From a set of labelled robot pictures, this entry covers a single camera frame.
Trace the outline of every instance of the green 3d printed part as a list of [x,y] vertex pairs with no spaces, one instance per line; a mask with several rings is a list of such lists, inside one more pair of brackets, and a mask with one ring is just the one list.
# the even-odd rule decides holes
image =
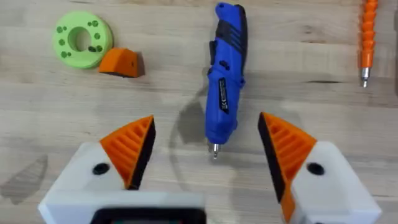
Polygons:
[[[86,30],[91,37],[90,46],[80,51],[77,35]],[[57,23],[53,35],[55,52],[65,64],[75,68],[91,68],[100,63],[112,47],[113,37],[108,25],[98,16],[88,12],[70,12]]]

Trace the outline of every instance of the wood grain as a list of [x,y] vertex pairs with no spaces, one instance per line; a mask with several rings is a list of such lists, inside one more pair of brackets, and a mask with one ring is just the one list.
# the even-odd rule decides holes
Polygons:
[[[394,223],[397,1],[379,2],[365,90],[357,64],[362,1],[231,2],[248,15],[247,83],[238,129],[214,162],[203,113],[216,1],[0,0],[0,223],[42,223],[37,204],[80,143],[148,114],[155,116],[157,138],[144,190],[206,194],[209,223],[282,223],[256,128],[260,111],[333,141],[383,209],[379,223]],[[107,21],[116,46],[141,52],[146,75],[128,80],[63,65],[52,33],[71,10]],[[38,190],[10,184],[44,156]]]

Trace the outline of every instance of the orange ridged jaw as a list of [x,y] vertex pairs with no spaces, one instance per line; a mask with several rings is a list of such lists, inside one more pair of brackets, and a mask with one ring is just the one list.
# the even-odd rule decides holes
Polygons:
[[120,77],[139,77],[138,54],[123,48],[112,48],[99,65],[98,72]]
[[155,141],[154,117],[129,123],[103,138],[100,143],[128,190],[137,190]]
[[278,202],[286,222],[294,208],[292,181],[317,140],[294,125],[271,114],[261,113],[258,128]]

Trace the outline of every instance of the blue rotary tool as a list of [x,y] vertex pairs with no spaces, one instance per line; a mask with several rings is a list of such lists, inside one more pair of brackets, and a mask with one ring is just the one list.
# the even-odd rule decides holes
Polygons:
[[216,38],[210,41],[211,68],[208,71],[206,137],[214,144],[214,159],[238,121],[239,92],[244,86],[243,69],[248,52],[246,12],[240,5],[218,3]]

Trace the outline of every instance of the black screw hole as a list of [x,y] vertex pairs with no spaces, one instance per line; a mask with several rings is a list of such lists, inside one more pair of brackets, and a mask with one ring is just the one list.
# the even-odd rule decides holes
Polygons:
[[97,45],[97,51],[101,52],[102,51],[102,47],[100,45]]
[[109,170],[110,166],[109,164],[106,164],[104,162],[97,164],[93,168],[93,174],[94,175],[102,175],[106,173]]
[[307,170],[313,175],[323,175],[325,174],[325,169],[320,164],[316,162],[311,162],[307,164]]
[[95,47],[93,47],[93,46],[89,46],[89,47],[88,47],[88,51],[89,51],[89,52],[97,52],[97,50],[96,50]]

